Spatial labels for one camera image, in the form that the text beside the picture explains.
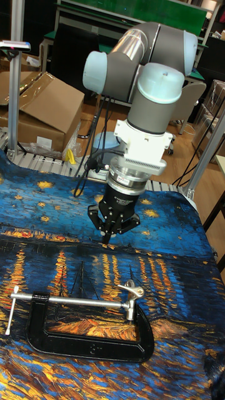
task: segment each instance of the cable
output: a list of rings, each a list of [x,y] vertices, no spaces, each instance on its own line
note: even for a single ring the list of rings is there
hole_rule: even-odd
[[[99,110],[100,113],[101,113],[101,111],[102,111],[102,109],[103,109],[103,102],[102,102],[102,104],[101,104],[101,110]],[[106,116],[105,116],[105,123],[104,123],[104,127],[103,127],[103,129],[102,129],[102,132],[101,132],[101,136],[102,136],[102,134],[103,134],[103,132],[104,132],[105,138],[106,138],[106,131],[107,131],[107,123],[108,123],[108,121],[109,121],[109,119],[111,118],[112,113],[113,113],[113,112],[111,112],[110,116],[108,116],[108,114],[109,114],[110,103],[111,103],[111,98],[109,98],[109,101],[108,101],[108,104],[107,104]],[[85,171],[83,172],[82,176],[79,178],[79,180],[78,180],[78,182],[77,182],[77,185],[76,185],[76,188],[75,188],[75,190],[74,190],[74,197],[75,197],[75,198],[78,198],[78,197],[83,193],[84,187],[85,187],[85,185],[86,185],[86,180],[87,180],[87,178],[88,178],[88,172],[90,171],[90,169],[95,169],[96,172],[97,172],[97,169],[98,169],[98,168],[100,169],[100,166],[98,165],[98,162],[96,161],[96,158],[97,158],[99,155],[101,155],[101,154],[103,155],[103,153],[114,153],[114,154],[118,154],[118,155],[123,155],[123,154],[124,154],[123,152],[115,152],[115,151],[110,151],[110,150],[107,150],[107,149],[103,149],[102,151],[100,151],[100,152],[97,153],[97,151],[98,151],[98,149],[99,149],[100,142],[101,142],[101,136],[100,136],[100,140],[99,140],[97,149],[93,152],[94,137],[95,137],[95,136],[94,136],[94,133],[95,133],[95,130],[96,130],[96,126],[97,126],[97,123],[98,123],[99,116],[97,117],[97,119],[96,119],[96,125],[95,125],[93,131],[91,132],[91,138],[92,138],[92,140],[91,140],[91,139],[89,140],[89,143],[90,143],[90,141],[91,141],[91,150],[90,150],[90,155],[89,155],[89,157],[88,157],[88,159],[87,159],[87,161],[85,162],[85,165],[84,165]],[[86,155],[86,153],[87,153],[89,143],[88,143],[87,146],[86,146],[86,150],[85,150],[84,155]]]
[[[104,124],[102,150],[105,150],[105,148],[106,148],[106,128],[107,128],[107,120],[108,120],[110,103],[111,103],[111,98],[109,98],[109,101],[108,101],[107,107],[106,107],[106,116],[105,116],[105,124]],[[103,157],[104,157],[104,154],[101,155],[101,163],[103,163]]]
[[[110,113],[110,115],[109,115],[107,121],[105,122],[105,123],[106,123],[106,130],[107,130],[107,123],[108,123],[108,121],[110,120],[110,118],[111,118],[112,115],[113,115],[113,111],[111,111],[111,113]],[[103,132],[104,132],[104,127],[105,127],[105,126],[103,126],[102,131],[101,131],[101,134],[100,134],[99,142],[98,142],[98,144],[97,144],[97,149],[92,153],[92,155],[95,154],[95,153],[99,150],[99,146],[100,146],[100,143],[101,143],[101,138],[102,138]]]
[[[191,136],[194,136],[194,134],[195,134],[195,128],[191,125],[191,124],[186,124],[187,126],[189,126],[190,128],[192,128],[193,129],[193,131],[194,131],[194,133],[190,133],[190,132],[188,132],[188,131],[184,131],[185,133],[188,133],[189,135],[191,135]]]
[[[83,193],[84,187],[86,185],[86,179],[88,178],[88,172],[90,171],[90,169],[94,169],[95,167],[98,166],[97,162],[96,162],[96,165],[93,165],[90,161],[95,160],[101,153],[113,153],[113,154],[117,154],[119,156],[123,156],[124,155],[124,153],[122,151],[113,151],[113,150],[105,149],[105,150],[102,150],[101,152],[99,152],[98,154],[96,154],[94,157],[89,158],[86,161],[87,169],[83,172],[83,174],[79,178],[79,180],[77,182],[77,185],[76,185],[76,188],[74,190],[74,197],[75,198],[78,198]],[[78,189],[79,189],[79,187],[80,187],[80,185],[81,185],[83,180],[84,180],[84,182],[83,182],[82,188],[78,192]]]
[[[190,165],[191,165],[191,163],[192,163],[192,161],[193,161],[195,155],[197,154],[197,151],[198,151],[200,145],[202,144],[204,138],[206,137],[208,131],[210,130],[211,126],[213,125],[213,122],[214,122],[214,120],[216,119],[216,117],[217,117],[217,115],[218,115],[218,112],[219,112],[219,110],[221,109],[221,107],[222,107],[222,105],[223,105],[223,103],[224,103],[224,100],[225,100],[225,97],[224,97],[224,99],[222,100],[222,102],[221,102],[221,104],[220,104],[220,106],[219,106],[219,108],[218,108],[218,110],[217,110],[215,116],[213,117],[212,121],[210,122],[209,126],[207,127],[207,129],[206,129],[204,135],[202,136],[202,138],[201,138],[199,144],[197,145],[197,148],[196,148],[196,150],[195,150],[195,152],[194,152],[194,154],[193,154],[193,156],[192,156],[190,162],[188,163],[187,167],[185,168],[185,171],[183,172],[183,174],[182,174],[179,178],[177,178],[177,179],[172,183],[172,185],[174,185],[177,181],[179,181],[178,184],[177,184],[177,187],[178,187],[178,186],[180,185],[180,183],[181,183],[183,177],[184,177],[186,174],[188,174],[188,172],[190,172],[190,171],[187,172],[187,170],[188,170],[188,168],[190,167]]]
[[[76,171],[76,173],[75,173],[75,176],[74,176],[75,178],[78,176],[78,174],[79,174],[79,172],[80,172],[80,170],[81,170],[81,167],[82,167],[82,165],[83,165],[84,158],[85,158],[85,156],[86,156],[86,154],[87,154],[88,147],[89,147],[90,142],[91,142],[91,138],[94,136],[94,133],[95,133],[95,130],[96,130],[96,126],[97,126],[97,123],[98,123],[98,120],[99,120],[101,111],[102,111],[102,109],[103,109],[103,105],[104,105],[105,100],[106,100],[106,97],[104,97],[104,99],[102,100],[102,104],[101,104],[101,106],[100,106],[100,108],[99,108],[99,111],[97,112],[96,121],[95,121],[95,123],[93,124],[92,131],[91,131],[91,133],[90,133],[90,136],[89,136],[88,142],[87,142],[87,146],[86,146],[85,151],[84,151],[84,155],[83,155],[83,157],[82,157],[82,159],[81,159],[81,162],[80,162],[80,165],[79,165],[79,167],[78,167],[78,169],[77,169],[77,171]]]
[[[216,153],[217,153],[217,152],[219,151],[219,149],[221,148],[221,146],[222,146],[224,140],[225,140],[225,137],[223,138],[223,140],[221,141],[221,143],[217,146],[217,148],[216,148],[216,150],[214,151],[214,153],[213,153],[212,157],[210,158],[210,161],[209,161],[209,162],[211,162],[212,159],[215,157]],[[197,165],[198,165],[198,163],[197,163],[192,169],[190,169],[190,171],[188,171],[187,174],[190,173],[194,168],[196,168]],[[185,185],[186,183],[189,182],[189,180],[190,180],[190,179],[188,179],[188,180],[185,181],[184,183],[181,183],[180,186]]]

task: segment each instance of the brown cardboard box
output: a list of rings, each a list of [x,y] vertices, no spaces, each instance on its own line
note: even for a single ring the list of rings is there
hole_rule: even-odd
[[[200,107],[200,110],[198,112],[198,115],[196,116],[196,120],[194,123],[194,128],[195,128],[195,135],[192,139],[192,145],[196,149],[200,140],[202,139],[204,133],[206,132],[206,129],[209,127],[210,123],[213,120],[213,115],[209,112],[209,110],[204,106],[203,104]],[[215,118],[214,122],[212,123],[211,127],[209,128],[209,131],[206,134],[206,137],[203,139],[199,149],[197,150],[197,155],[200,157],[200,155],[203,153],[205,150],[212,133],[214,132],[214,129],[216,127],[216,124],[218,123],[219,119]],[[225,156],[225,141],[223,142],[222,146],[220,147],[219,151],[217,152],[218,155],[220,156]]]
[[[9,79],[7,76],[4,79],[2,77],[3,74],[0,74],[0,89],[1,81],[6,86],[6,79]],[[39,74],[21,91],[18,140],[22,143],[38,143],[62,152],[81,119],[83,99],[84,94],[74,87],[47,72]],[[8,125],[6,108],[0,107],[2,127]]]
[[[21,58],[21,71],[25,72],[25,71],[36,71],[39,72],[41,71],[41,67],[34,67],[32,65],[30,65],[29,63],[27,63],[26,59],[28,57],[31,57],[35,60],[38,60],[39,57],[37,56],[30,56],[29,53],[25,54],[22,53],[22,58]],[[3,53],[3,51],[0,51],[0,73],[3,72],[7,72],[9,71],[9,67],[10,67],[10,62],[8,61],[7,57],[5,56],[5,54]]]
[[[225,82],[214,80],[210,90],[204,100],[204,105],[208,108],[210,113],[215,116],[217,111],[217,118],[219,118],[225,108]]]

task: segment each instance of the light blue joint cap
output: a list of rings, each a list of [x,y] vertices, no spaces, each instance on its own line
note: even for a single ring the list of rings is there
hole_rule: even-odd
[[[83,84],[86,89],[101,94],[107,75],[107,54],[92,51],[86,59],[83,73]]]

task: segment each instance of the wooden floor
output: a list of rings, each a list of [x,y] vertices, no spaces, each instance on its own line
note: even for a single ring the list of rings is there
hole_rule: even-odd
[[[94,109],[95,107],[93,104],[84,105],[81,130],[79,133],[87,133],[93,118]],[[112,104],[111,109],[113,114],[107,124],[108,131],[113,131],[116,125],[116,120],[126,119],[126,116],[129,112],[128,107],[118,106],[117,104]],[[101,117],[99,118],[96,134],[101,132],[103,129],[105,112],[106,108],[104,107]],[[191,135],[193,133],[193,128],[187,126],[186,131],[191,134],[184,132],[183,135],[179,135],[179,126],[169,125],[167,130],[176,135],[176,140],[174,142],[174,154],[165,154],[163,156],[164,160],[167,162],[166,170],[160,176],[151,176],[151,179],[160,181],[162,183],[172,184],[184,172],[190,158],[194,154],[194,148],[191,143],[193,138]],[[78,139],[78,141],[81,143],[83,148],[86,146],[87,139]],[[195,156],[191,166],[194,166],[197,162],[198,157]],[[189,179],[190,176],[190,174],[187,175],[183,182]],[[194,195],[194,202],[196,203],[202,223],[205,222],[212,208],[217,203],[224,191],[224,187],[225,178],[220,171],[219,166],[215,164],[209,164],[202,175],[199,184],[197,185]],[[210,245],[216,248],[219,261],[222,255],[225,253],[225,220],[221,212],[208,229],[207,238]],[[225,270],[222,272],[222,278],[225,283]]]

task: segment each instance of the chair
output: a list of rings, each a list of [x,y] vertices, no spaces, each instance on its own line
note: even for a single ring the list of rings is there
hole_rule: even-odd
[[[51,73],[83,92],[85,100],[93,94],[83,85],[84,65],[91,51],[99,51],[97,34],[59,24],[52,49]]]
[[[206,84],[203,82],[192,82],[182,88],[181,97],[179,98],[176,108],[171,116],[171,121],[184,120],[179,132],[180,135],[182,135],[184,131],[194,106],[205,90]]]

